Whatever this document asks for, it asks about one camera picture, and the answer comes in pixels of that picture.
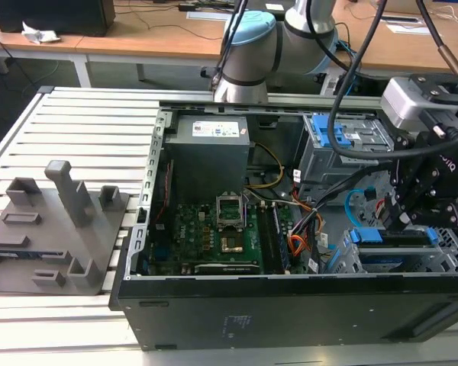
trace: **wooden desk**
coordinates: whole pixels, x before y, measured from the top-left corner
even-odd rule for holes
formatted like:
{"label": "wooden desk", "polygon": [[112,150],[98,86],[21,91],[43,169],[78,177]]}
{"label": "wooden desk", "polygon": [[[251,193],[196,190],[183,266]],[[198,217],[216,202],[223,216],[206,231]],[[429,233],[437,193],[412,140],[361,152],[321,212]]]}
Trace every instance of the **wooden desk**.
{"label": "wooden desk", "polygon": [[[453,5],[453,7],[458,17],[458,4]],[[357,17],[366,19],[355,19],[350,11]],[[358,50],[372,23],[372,18],[368,17],[372,17],[375,13],[375,8],[371,6],[369,0],[359,0],[356,4],[352,4],[347,0],[337,0],[333,16],[336,22],[344,22],[348,25],[351,46]],[[458,23],[453,20],[439,19],[434,15],[432,15],[432,19],[444,43],[458,58]],[[344,27],[338,26],[337,28],[340,39],[346,40],[347,34]],[[450,71],[437,52],[437,47],[430,35],[396,34],[387,28],[385,22],[381,22],[379,25],[363,57],[363,68],[402,72]]]}
{"label": "wooden desk", "polygon": [[[223,21],[187,19],[177,8],[168,11],[138,12],[115,17],[107,37],[83,37],[76,51],[132,56],[158,56],[194,59],[218,59],[224,32]],[[197,37],[179,27],[201,36]]]}
{"label": "wooden desk", "polygon": [[[186,18],[177,8],[136,8],[146,3],[117,0],[115,23],[107,37],[83,37],[61,35],[58,43],[36,45],[20,34],[2,34],[0,40],[15,57],[39,59],[66,59],[74,62],[82,87],[91,87],[89,62],[135,63],[139,79],[144,79],[145,64],[213,66],[218,60],[222,21],[197,21]],[[458,5],[453,6],[458,16]],[[334,8],[336,22],[344,22],[350,28],[351,45],[357,50],[366,36],[375,9],[369,0],[350,4],[337,0]],[[458,57],[458,23],[433,17],[444,41]],[[199,36],[197,37],[179,25]],[[338,26],[341,39],[346,39],[344,27]],[[0,47],[0,56],[7,54]],[[338,53],[344,62],[347,55]],[[448,72],[436,46],[428,35],[394,34],[381,23],[363,58],[363,70],[393,74],[394,72]]]}

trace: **green motherboard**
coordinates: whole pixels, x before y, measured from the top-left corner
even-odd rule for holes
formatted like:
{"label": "green motherboard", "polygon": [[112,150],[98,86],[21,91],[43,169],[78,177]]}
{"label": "green motherboard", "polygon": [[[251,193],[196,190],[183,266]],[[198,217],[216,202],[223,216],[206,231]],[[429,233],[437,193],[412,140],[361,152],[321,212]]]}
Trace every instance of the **green motherboard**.
{"label": "green motherboard", "polygon": [[[260,243],[257,210],[260,208],[255,204],[246,205],[244,228],[221,229],[217,226],[215,204],[179,204],[171,230],[166,230],[168,233],[165,233],[164,240],[155,240],[150,245],[150,275],[196,275],[197,271],[220,274],[217,271],[222,265],[244,267],[244,270],[250,271],[247,274],[267,273],[263,265],[264,246]],[[277,212],[279,229],[286,238],[287,230],[293,224],[292,213],[286,205],[278,207]],[[239,216],[238,206],[221,208],[220,218],[234,220]]]}

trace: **motherboard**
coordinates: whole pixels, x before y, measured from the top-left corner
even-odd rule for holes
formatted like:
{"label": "motherboard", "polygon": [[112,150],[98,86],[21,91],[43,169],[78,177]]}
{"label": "motherboard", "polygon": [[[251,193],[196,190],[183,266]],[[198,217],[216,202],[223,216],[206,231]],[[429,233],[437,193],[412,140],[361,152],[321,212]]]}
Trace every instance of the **motherboard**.
{"label": "motherboard", "polygon": [[144,269],[150,275],[263,275],[291,269],[286,247],[293,225],[289,206],[246,203],[242,227],[221,227],[221,219],[239,216],[237,205],[218,210],[216,204],[178,204],[172,229],[156,226]]}

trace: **aluminum extrusion table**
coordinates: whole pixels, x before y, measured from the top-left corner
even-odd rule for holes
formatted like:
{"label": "aluminum extrusion table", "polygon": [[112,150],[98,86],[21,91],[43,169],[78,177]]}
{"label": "aluminum extrusion table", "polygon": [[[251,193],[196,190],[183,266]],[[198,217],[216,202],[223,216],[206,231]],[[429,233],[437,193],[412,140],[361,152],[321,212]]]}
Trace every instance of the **aluminum extrusion table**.
{"label": "aluminum extrusion table", "polygon": [[[102,294],[51,297],[0,294],[0,364],[229,365],[416,364],[458,365],[458,323],[430,341],[397,345],[225,349],[145,353],[122,312],[111,312],[109,292],[123,236],[134,222],[137,195],[160,101],[210,101],[204,91],[55,88],[37,94],[0,144],[0,213],[16,176],[51,186],[44,167],[68,159],[72,177],[89,189],[114,184],[131,199],[111,257]],[[330,107],[333,99],[270,95],[281,104]],[[347,107],[379,106],[378,98],[346,98]]]}

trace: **floor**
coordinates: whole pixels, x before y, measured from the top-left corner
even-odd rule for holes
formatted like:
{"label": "floor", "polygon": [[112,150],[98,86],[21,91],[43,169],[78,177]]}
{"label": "floor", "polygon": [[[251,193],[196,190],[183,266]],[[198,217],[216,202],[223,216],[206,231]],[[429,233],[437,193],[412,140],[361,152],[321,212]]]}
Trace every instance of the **floor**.
{"label": "floor", "polygon": [[[17,62],[37,86],[79,86],[73,64],[67,61],[56,64],[53,60],[20,59],[9,63],[8,74],[0,75],[0,141],[35,93],[18,68]],[[208,79],[201,78],[199,73],[198,67],[149,65],[145,66],[148,80],[140,82],[137,80],[135,65],[92,63],[92,84],[95,88],[207,90]],[[313,82],[312,77],[298,76],[287,78],[285,85],[270,91],[318,94],[320,88],[319,84]]]}

